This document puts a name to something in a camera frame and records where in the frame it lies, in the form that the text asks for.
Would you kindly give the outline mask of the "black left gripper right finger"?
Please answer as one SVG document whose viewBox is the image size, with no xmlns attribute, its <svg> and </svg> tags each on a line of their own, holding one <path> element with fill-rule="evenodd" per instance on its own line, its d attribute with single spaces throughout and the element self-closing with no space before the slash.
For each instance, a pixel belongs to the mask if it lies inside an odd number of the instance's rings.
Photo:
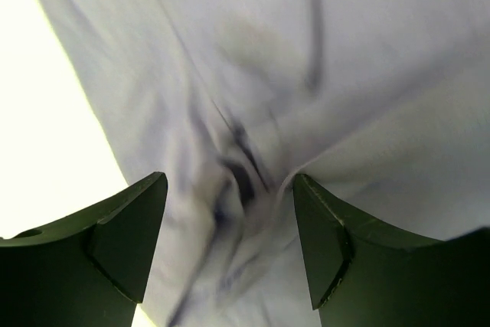
<svg viewBox="0 0 490 327">
<path fill-rule="evenodd" d="M 323 326 L 489 324 L 489 230 L 435 240 L 293 182 L 312 307 Z"/>
</svg>

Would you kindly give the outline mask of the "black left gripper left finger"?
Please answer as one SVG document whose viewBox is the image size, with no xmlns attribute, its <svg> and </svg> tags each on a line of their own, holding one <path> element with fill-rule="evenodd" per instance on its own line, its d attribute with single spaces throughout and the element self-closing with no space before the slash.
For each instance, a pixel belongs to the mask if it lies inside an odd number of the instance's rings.
<svg viewBox="0 0 490 327">
<path fill-rule="evenodd" d="M 130 326 L 168 182 L 154 172 L 76 213 L 1 241 L 3 326 Z"/>
</svg>

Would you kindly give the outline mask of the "purple t shirt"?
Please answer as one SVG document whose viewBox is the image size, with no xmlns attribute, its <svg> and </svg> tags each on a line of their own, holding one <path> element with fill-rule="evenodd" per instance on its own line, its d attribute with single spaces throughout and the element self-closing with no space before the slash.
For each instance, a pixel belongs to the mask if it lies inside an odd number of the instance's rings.
<svg viewBox="0 0 490 327">
<path fill-rule="evenodd" d="M 40 0 L 128 182 L 168 177 L 157 326 L 317 326 L 289 183 L 489 223 L 489 0 Z"/>
</svg>

